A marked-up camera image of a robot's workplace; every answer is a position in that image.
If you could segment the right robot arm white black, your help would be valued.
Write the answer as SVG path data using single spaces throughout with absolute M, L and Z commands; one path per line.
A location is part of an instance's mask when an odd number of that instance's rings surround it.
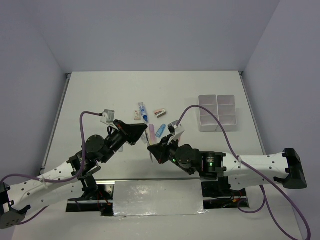
M 216 181 L 223 196 L 233 191 L 260 185 L 276 184 L 285 189 L 307 188 L 300 156 L 293 148 L 270 155 L 240 155 L 217 151 L 200 151 L 189 144 L 164 137 L 148 146 L 159 164 L 173 163 L 188 175 L 198 173 L 201 179 Z

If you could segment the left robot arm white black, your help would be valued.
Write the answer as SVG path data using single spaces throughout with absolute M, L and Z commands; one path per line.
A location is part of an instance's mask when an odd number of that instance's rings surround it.
M 93 135 L 82 150 L 51 171 L 19 184 L 0 184 L 0 227 L 26 222 L 26 216 L 63 200 L 97 196 L 94 174 L 124 145 L 134 146 L 148 126 L 115 120 L 107 137 Z

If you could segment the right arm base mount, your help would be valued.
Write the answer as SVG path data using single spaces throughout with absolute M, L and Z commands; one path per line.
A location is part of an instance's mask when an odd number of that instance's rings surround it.
M 245 189 L 220 189 L 217 181 L 202 181 L 201 189 L 205 210 L 249 208 Z

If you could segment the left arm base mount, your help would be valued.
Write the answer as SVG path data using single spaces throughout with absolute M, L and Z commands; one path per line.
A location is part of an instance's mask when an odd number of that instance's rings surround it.
M 97 192 L 90 197 L 72 198 L 67 201 L 67 213 L 98 213 L 102 217 L 114 216 L 115 182 L 98 183 Z

